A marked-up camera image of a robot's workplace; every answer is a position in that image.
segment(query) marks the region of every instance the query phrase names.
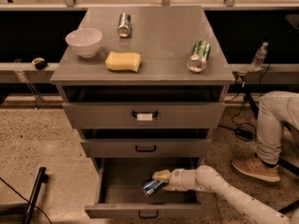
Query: small black object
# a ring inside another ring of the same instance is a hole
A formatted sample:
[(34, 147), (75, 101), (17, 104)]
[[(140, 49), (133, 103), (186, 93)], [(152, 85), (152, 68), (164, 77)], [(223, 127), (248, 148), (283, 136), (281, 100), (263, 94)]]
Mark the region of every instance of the small black object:
[(244, 130), (242, 128), (235, 129), (235, 135), (243, 137), (248, 140), (253, 140), (253, 134), (250, 131)]
[(32, 60), (32, 64), (36, 67), (37, 70), (42, 70), (48, 65), (48, 63), (40, 57)]
[(166, 183), (164, 183), (161, 180), (149, 178), (141, 185), (141, 188), (142, 188), (144, 194), (146, 194), (146, 196), (149, 197), (150, 195), (157, 192), (159, 189), (161, 189), (165, 185), (166, 185)]

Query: green can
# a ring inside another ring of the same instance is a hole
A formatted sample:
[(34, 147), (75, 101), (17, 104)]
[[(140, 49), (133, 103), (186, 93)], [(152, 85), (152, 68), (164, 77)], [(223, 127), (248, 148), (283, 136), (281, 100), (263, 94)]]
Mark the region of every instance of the green can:
[(188, 60), (188, 69), (193, 72), (201, 72), (206, 69), (206, 61), (210, 52), (210, 45), (205, 40), (199, 40), (192, 49), (192, 55)]

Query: terrazzo floor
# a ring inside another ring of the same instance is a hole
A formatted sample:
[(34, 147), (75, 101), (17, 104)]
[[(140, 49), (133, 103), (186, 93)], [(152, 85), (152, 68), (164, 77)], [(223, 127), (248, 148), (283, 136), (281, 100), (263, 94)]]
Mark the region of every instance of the terrazzo floor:
[[(80, 145), (58, 101), (45, 102), (38, 110), (34, 102), (5, 101), (0, 106), (0, 176), (24, 197), (29, 198), (39, 167), (45, 166), (49, 179), (42, 185), (37, 206), (55, 224), (243, 224), (247, 223), (223, 198), (200, 193), (201, 202), (209, 205), (210, 213), (203, 218), (157, 219), (89, 219), (85, 205), (93, 204), (97, 173)], [(221, 124), (235, 127), (231, 117), (240, 106), (227, 106)], [(246, 106), (237, 122), (255, 124), (252, 111)], [(231, 167), (233, 157), (251, 157), (255, 141), (237, 139), (230, 130), (219, 127), (212, 135), (206, 164), (215, 168), (229, 183), (263, 203), (279, 210), (299, 199), (299, 178), (279, 168), (281, 181), (269, 184), (238, 173)], [(299, 165), (299, 150), (285, 132), (282, 157)], [(0, 205), (22, 203), (13, 191), (0, 181)], [(1, 217), (0, 223), (20, 223), (20, 216)], [(49, 223), (35, 211), (31, 223)]]

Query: plastic bottle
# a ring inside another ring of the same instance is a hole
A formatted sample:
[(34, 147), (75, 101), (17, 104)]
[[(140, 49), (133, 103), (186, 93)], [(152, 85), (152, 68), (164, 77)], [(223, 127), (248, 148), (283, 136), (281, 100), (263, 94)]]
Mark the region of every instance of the plastic bottle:
[(254, 71), (261, 70), (264, 58), (267, 55), (267, 53), (268, 53), (268, 43), (263, 42), (263, 44), (256, 51), (255, 56), (253, 58), (251, 64), (252, 70)]
[(199, 40), (192, 49), (192, 56), (187, 62), (187, 67), (193, 72), (201, 72), (206, 69), (206, 61), (210, 52), (210, 45), (205, 40)]

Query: yellow sponge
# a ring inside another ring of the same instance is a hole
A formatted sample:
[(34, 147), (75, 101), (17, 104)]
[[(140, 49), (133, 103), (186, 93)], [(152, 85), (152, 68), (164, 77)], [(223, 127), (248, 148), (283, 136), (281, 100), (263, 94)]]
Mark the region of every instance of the yellow sponge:
[(131, 70), (137, 72), (140, 63), (141, 55), (134, 52), (117, 53), (111, 51), (106, 58), (106, 68), (115, 71)]

